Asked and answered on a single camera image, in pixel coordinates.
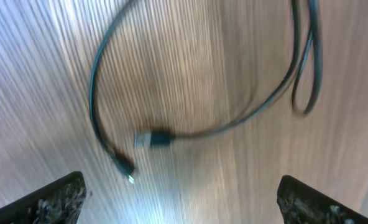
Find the cable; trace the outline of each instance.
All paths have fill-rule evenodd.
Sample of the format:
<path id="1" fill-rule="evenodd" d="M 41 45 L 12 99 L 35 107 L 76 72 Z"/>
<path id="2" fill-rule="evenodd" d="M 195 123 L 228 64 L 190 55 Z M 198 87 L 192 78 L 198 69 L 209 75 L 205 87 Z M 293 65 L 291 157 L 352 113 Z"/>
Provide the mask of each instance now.
<path id="1" fill-rule="evenodd" d="M 131 182 L 133 181 L 133 173 L 135 172 L 134 165 L 132 162 L 123 154 L 119 153 L 113 143 L 109 141 L 106 135 L 101 131 L 100 125 L 98 123 L 98 116 L 96 113 L 96 104 L 95 104 L 95 94 L 96 94 L 96 76 L 97 70 L 99 66 L 99 62 L 101 60 L 101 56 L 104 52 L 104 49 L 108 43 L 108 40 L 113 33 L 116 26 L 122 21 L 122 18 L 125 16 L 129 8 L 133 5 L 136 0 L 128 0 L 128 2 L 123 6 L 123 8 L 118 12 L 117 16 L 114 18 L 112 24 L 109 26 L 108 30 L 104 35 L 104 40 L 102 41 L 99 50 L 96 54 L 96 58 L 94 60 L 93 68 L 91 70 L 90 75 L 90 87 L 89 87 L 89 108 L 90 108 L 90 120 L 93 125 L 94 133 L 100 142 L 100 145 L 103 149 L 111 155 L 113 161 L 117 168 L 124 174 L 129 177 Z M 310 15 L 310 27 L 308 30 L 307 40 L 305 47 L 303 49 L 303 55 L 300 60 L 300 64 L 297 68 L 297 71 L 294 73 L 296 69 L 296 65 L 300 58 L 300 42 L 301 42 L 301 34 L 300 34 L 300 9 L 299 9 L 299 0 L 291 0 L 291 11 L 293 16 L 293 53 L 292 60 L 290 62 L 289 68 L 283 80 L 280 82 L 278 87 L 255 109 L 250 111 L 247 115 L 235 119 L 224 126 L 210 129 L 207 131 L 202 131 L 200 133 L 193 134 L 180 134 L 180 133 L 172 133 L 167 130 L 150 130 L 150 131 L 141 131 L 137 132 L 135 135 L 134 145 L 135 146 L 168 146 L 174 140 L 181 139 L 198 139 L 205 138 L 209 136 L 213 136 L 215 134 L 223 133 L 229 129 L 235 128 L 236 126 L 246 122 L 251 117 L 259 114 L 261 111 L 266 109 L 275 103 L 288 89 L 288 87 L 294 82 L 293 90 L 292 90 L 292 110 L 295 115 L 306 116 L 308 115 L 318 99 L 318 95 L 321 88 L 322 81 L 322 47 L 321 47 L 321 39 L 320 39 L 320 25 L 318 20 L 318 0 L 308 0 L 308 9 Z M 296 104 L 296 93 L 298 84 L 303 73 L 303 70 L 306 65 L 306 61 L 308 58 L 308 54 L 310 53 L 311 46 L 313 48 L 313 57 L 314 57 L 314 74 L 313 74 L 313 87 L 311 90 L 310 100 L 304 110 L 298 109 Z"/>

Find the usb connector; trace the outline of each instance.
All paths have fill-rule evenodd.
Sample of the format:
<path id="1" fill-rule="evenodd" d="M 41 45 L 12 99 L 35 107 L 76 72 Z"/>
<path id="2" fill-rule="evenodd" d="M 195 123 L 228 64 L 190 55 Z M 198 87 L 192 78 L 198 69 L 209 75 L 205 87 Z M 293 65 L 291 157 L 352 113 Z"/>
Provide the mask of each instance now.
<path id="1" fill-rule="evenodd" d="M 136 132 L 134 135 L 134 147 L 160 147 L 168 146 L 174 141 L 175 135 L 170 131 L 151 130 Z"/>

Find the black cable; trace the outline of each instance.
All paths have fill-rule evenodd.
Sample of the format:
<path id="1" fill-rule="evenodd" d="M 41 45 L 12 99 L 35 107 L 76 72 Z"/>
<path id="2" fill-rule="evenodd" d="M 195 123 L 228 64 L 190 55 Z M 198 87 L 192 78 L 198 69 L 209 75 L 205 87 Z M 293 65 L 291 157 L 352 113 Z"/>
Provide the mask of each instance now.
<path id="1" fill-rule="evenodd" d="M 132 174 L 134 172 L 134 166 L 123 154 L 120 154 L 115 150 L 113 144 L 109 142 L 108 138 L 103 134 L 100 129 L 98 118 L 96 114 L 96 106 L 95 106 L 95 93 L 96 93 L 96 76 L 97 70 L 99 66 L 99 61 L 101 60 L 101 56 L 104 52 L 105 46 L 108 43 L 108 40 L 113 33 L 115 27 L 122 21 L 122 18 L 128 11 L 128 9 L 133 5 L 136 0 L 128 0 L 128 2 L 123 6 L 123 8 L 118 12 L 117 16 L 114 18 L 112 24 L 109 26 L 107 32 L 104 35 L 104 40 L 102 41 L 99 50 L 97 52 L 96 58 L 94 60 L 93 68 L 91 70 L 90 75 L 90 87 L 89 87 L 89 107 L 90 107 L 90 120 L 93 125 L 94 133 L 100 142 L 103 149 L 109 153 L 114 160 L 117 168 L 123 172 L 123 174 L 129 176 L 131 180 Z M 318 94 L 320 92 L 320 86 L 322 81 L 322 46 L 320 40 L 320 25 L 318 20 L 318 0 L 308 0 L 308 8 L 310 15 L 310 28 L 308 31 L 307 41 L 305 47 L 303 49 L 303 55 L 300 60 L 300 64 L 298 69 L 294 75 L 294 71 L 296 69 L 296 65 L 298 63 L 300 57 L 300 42 L 301 42 L 301 34 L 300 34 L 300 9 L 299 9 L 299 0 L 291 0 L 291 9 L 293 16 L 293 53 L 292 60 L 290 62 L 288 71 L 286 75 L 283 77 L 281 83 L 276 87 L 276 89 L 255 109 L 250 111 L 247 115 L 242 118 L 235 119 L 228 124 L 203 131 L 201 133 L 195 134 L 173 134 L 170 131 L 166 130 L 151 130 L 146 132 L 136 133 L 135 145 L 142 146 L 164 146 L 169 145 L 172 141 L 176 139 L 194 139 L 194 138 L 205 138 L 208 136 L 212 136 L 215 134 L 219 134 L 225 132 L 231 128 L 235 128 L 236 126 L 244 123 L 249 118 L 255 116 L 260 113 L 262 110 L 266 109 L 268 106 L 272 105 L 279 99 L 284 91 L 287 90 L 289 85 L 294 81 L 293 90 L 292 90 L 292 109 L 295 114 L 300 116 L 306 116 L 313 109 L 317 99 Z M 298 88 L 298 83 L 300 81 L 301 75 L 303 73 L 306 60 L 308 54 L 310 53 L 311 44 L 313 47 L 313 56 L 314 56 L 314 79 L 313 79 L 313 88 L 311 91 L 310 100 L 304 110 L 299 110 L 296 104 L 296 93 Z"/>

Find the wood grain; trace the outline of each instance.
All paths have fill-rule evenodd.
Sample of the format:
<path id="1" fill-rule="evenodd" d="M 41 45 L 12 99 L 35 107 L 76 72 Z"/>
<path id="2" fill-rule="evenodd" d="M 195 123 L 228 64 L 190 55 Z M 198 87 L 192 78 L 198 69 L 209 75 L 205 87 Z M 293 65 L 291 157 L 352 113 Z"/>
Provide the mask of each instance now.
<path id="1" fill-rule="evenodd" d="M 100 116 L 139 170 L 131 185 L 91 130 L 88 82 L 124 1 L 0 1 L 0 207 L 71 171 L 89 192 L 79 223 L 282 223 L 290 174 L 358 210 L 368 189 L 368 0 L 321 1 L 324 80 L 316 108 L 289 93 L 223 135 L 133 149 L 149 126 L 201 131 L 260 103 L 290 62 L 288 1 L 138 0 L 100 68 Z M 302 7 L 303 36 L 307 30 Z M 311 64 L 300 102 L 310 91 Z"/>

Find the wire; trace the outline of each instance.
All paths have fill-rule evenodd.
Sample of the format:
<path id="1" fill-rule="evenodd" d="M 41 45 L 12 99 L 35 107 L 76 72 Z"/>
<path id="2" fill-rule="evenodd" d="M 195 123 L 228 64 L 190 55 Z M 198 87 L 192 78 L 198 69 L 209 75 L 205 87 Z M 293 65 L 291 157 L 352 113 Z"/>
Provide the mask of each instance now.
<path id="1" fill-rule="evenodd" d="M 307 40 L 305 47 L 303 49 L 303 55 L 300 60 L 300 64 L 296 70 L 297 63 L 300 58 L 300 42 L 301 42 L 301 34 L 300 34 L 300 9 L 299 9 L 299 1 L 300 0 L 291 0 L 291 11 L 292 11 L 292 17 L 293 17 L 293 53 L 292 53 L 292 60 L 290 62 L 288 71 L 286 72 L 285 76 L 283 77 L 282 81 L 276 87 L 273 92 L 255 109 L 251 110 L 249 113 L 247 113 L 245 116 L 234 119 L 231 122 L 225 124 L 224 126 L 209 129 L 206 131 L 198 132 L 198 133 L 192 133 L 192 134 L 170 134 L 169 132 L 165 131 L 155 131 L 153 138 L 152 135 L 145 136 L 139 135 L 141 138 L 138 139 L 139 142 L 143 143 L 143 141 L 151 141 L 151 142 L 157 142 L 156 145 L 163 142 L 164 144 L 170 144 L 171 141 L 174 139 L 196 139 L 196 138 L 205 138 L 208 136 L 213 136 L 215 134 L 223 133 L 229 129 L 235 128 L 236 126 L 246 122 L 251 117 L 259 114 L 261 111 L 265 110 L 272 104 L 274 104 L 289 88 L 289 86 L 294 82 L 293 84 L 293 90 L 292 90 L 292 110 L 296 115 L 299 116 L 306 116 L 308 115 L 312 109 L 314 108 L 314 105 L 318 99 L 318 95 L 321 88 L 321 81 L 322 81 L 322 69 L 323 69 L 323 63 L 322 63 L 322 49 L 321 49 L 321 39 L 320 39 L 320 25 L 318 20 L 318 0 L 308 0 L 308 9 L 309 9 L 309 17 L 310 17 L 310 27 L 308 30 Z M 131 8 L 131 6 L 136 2 L 136 0 L 128 0 L 128 2 L 122 7 L 122 9 L 118 12 L 117 16 L 112 21 L 112 24 L 108 27 L 104 39 L 98 49 L 98 52 L 96 54 L 96 57 L 94 59 L 93 68 L 91 69 L 90 74 L 90 86 L 89 86 L 89 114 L 90 114 L 90 120 L 91 124 L 93 126 L 94 133 L 100 142 L 100 145 L 103 147 L 103 149 L 111 155 L 111 157 L 114 159 L 115 163 L 123 163 L 124 167 L 129 166 L 129 168 L 125 168 L 126 170 L 129 170 L 130 172 L 134 171 L 134 167 L 132 165 L 127 165 L 130 163 L 127 158 L 124 157 L 119 152 L 116 152 L 113 143 L 109 141 L 109 139 L 106 137 L 106 135 L 101 131 L 100 124 L 98 122 L 98 115 L 96 112 L 96 103 L 95 103 L 95 95 L 96 95 L 96 77 L 97 77 L 97 71 L 99 67 L 99 63 L 101 60 L 101 57 L 103 55 L 103 52 L 105 50 L 105 47 L 107 46 L 107 43 L 109 41 L 110 36 L 112 35 L 113 31 L 115 30 L 116 26 L 122 21 L 122 18 L 126 15 L 128 10 Z M 310 100 L 304 110 L 298 109 L 298 106 L 296 104 L 296 94 L 297 94 L 297 88 L 298 84 L 301 78 L 301 75 L 304 71 L 306 61 L 308 58 L 308 55 L 310 54 L 311 46 L 313 48 L 313 57 L 314 57 L 314 74 L 313 74 L 313 87 L 310 95 Z"/>

